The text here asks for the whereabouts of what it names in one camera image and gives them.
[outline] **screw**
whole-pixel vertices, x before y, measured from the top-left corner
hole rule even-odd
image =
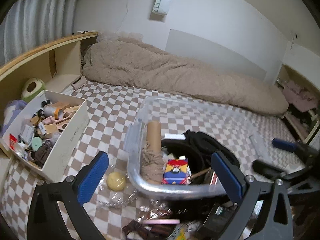
[[[73,182],[74,179],[75,179],[75,176],[69,175],[68,177],[66,177],[66,182]]]
[[[249,182],[254,182],[254,176],[252,176],[252,175],[247,175],[247,176],[245,176],[245,177],[246,177],[247,181],[249,181]]]
[[[40,179],[38,182],[37,182],[37,185],[39,186],[42,186],[44,184],[44,181],[42,179]]]
[[[276,179],[276,183],[281,186],[283,184],[283,181],[281,179]]]

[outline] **red yellow and blue box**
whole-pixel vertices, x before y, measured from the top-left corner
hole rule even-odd
[[[188,159],[169,160],[165,168],[162,184],[186,184]]]

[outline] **clear plastic storage bin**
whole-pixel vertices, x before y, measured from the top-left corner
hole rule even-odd
[[[216,185],[154,185],[144,181],[140,176],[140,156],[146,144],[147,124],[151,120],[161,123],[162,137],[165,133],[181,134],[188,129],[202,131],[215,137],[215,134],[219,134],[219,128],[223,126],[225,129],[230,129],[232,133],[239,132],[242,136],[250,138],[257,155],[268,160],[267,149],[262,138],[242,113],[210,102],[149,97],[141,103],[134,124],[128,127],[124,139],[124,150],[129,153],[128,176],[131,183],[138,191],[150,197],[197,199],[225,194],[219,180]]]

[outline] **checkered fabric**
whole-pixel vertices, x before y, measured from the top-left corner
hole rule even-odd
[[[88,82],[86,86],[76,90],[72,95],[87,100],[90,121],[73,151],[62,179],[68,175],[76,175],[84,165],[90,163],[98,151],[108,153],[110,165],[106,175],[113,171],[125,174],[128,159],[128,154],[123,151],[125,133],[129,124],[134,122],[139,106],[146,97],[159,96],[217,105],[181,95],[96,82]],[[260,116],[238,107],[223,107],[244,114],[247,120],[258,129],[275,165],[286,168],[288,164],[295,166],[302,164],[296,155],[273,149],[271,146],[271,140],[275,137],[294,140],[280,119]],[[176,115],[176,118],[171,118],[172,113],[177,114],[177,111],[180,114]],[[206,132],[234,152],[241,163],[240,169],[244,174],[254,174],[251,162],[258,156],[248,138],[250,134],[246,125],[238,119],[226,117],[219,112],[202,112],[196,107],[179,106],[174,103],[163,105],[157,101],[150,108],[150,113],[154,120],[161,122],[162,136],[165,133],[183,133],[187,129]],[[1,213],[19,239],[26,238],[29,206],[38,179],[38,175],[22,166],[19,161],[14,162],[6,177]],[[89,217],[102,234],[111,239],[124,239],[121,227],[127,225],[132,219],[144,216],[145,213],[140,207],[148,207],[149,200],[138,196],[137,200],[126,207],[110,209],[97,204],[97,200],[126,199],[133,191],[133,186],[129,182],[123,192],[117,193],[102,183],[102,190],[98,187],[90,202],[84,204]],[[78,239],[65,207],[62,203],[59,203],[59,206],[71,236]]]

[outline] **brown strap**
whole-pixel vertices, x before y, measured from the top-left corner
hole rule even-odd
[[[122,228],[122,231],[125,234],[126,240],[129,240],[128,234],[134,231],[136,231],[144,240],[162,240],[171,234],[172,227],[169,225],[154,225],[149,231],[141,223],[132,220]]]

